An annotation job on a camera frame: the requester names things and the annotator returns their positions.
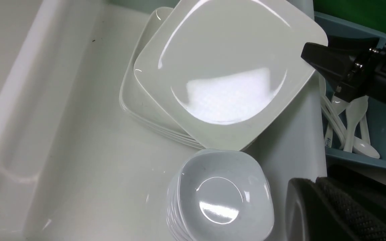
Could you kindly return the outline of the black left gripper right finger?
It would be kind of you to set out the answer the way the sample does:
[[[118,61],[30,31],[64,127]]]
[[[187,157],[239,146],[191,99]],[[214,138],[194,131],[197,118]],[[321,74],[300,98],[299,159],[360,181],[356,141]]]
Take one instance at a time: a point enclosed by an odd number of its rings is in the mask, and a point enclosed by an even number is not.
[[[323,192],[349,230],[361,241],[386,241],[386,209],[329,177],[318,177]]]

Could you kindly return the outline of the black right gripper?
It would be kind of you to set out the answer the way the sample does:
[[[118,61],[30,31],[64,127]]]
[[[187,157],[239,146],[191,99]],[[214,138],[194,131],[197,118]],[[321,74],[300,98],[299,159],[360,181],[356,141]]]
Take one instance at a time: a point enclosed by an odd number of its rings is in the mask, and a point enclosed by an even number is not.
[[[328,37],[328,45],[305,43],[301,58],[345,102],[369,96],[386,104],[386,44],[379,38]]]

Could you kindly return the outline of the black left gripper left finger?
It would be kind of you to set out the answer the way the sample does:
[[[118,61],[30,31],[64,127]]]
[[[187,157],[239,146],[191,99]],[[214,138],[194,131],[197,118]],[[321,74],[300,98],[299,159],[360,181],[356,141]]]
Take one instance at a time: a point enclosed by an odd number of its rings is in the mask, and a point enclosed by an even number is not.
[[[292,178],[285,198],[288,241],[359,241],[309,179]]]

